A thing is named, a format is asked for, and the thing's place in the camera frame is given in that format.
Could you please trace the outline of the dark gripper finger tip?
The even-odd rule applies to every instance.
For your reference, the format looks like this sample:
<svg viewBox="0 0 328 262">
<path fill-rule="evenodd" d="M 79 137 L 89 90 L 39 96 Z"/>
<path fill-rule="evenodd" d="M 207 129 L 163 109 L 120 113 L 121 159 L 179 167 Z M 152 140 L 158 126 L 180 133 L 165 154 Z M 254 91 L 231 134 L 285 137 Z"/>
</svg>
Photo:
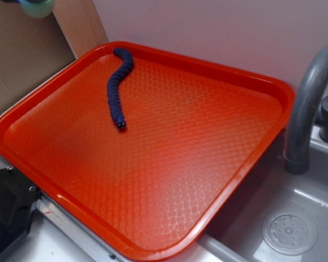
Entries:
<svg viewBox="0 0 328 262">
<path fill-rule="evenodd" d="M 38 3 L 43 3 L 46 0 L 17 0 L 19 3 L 32 3 L 32 4 L 38 4 Z"/>
</svg>

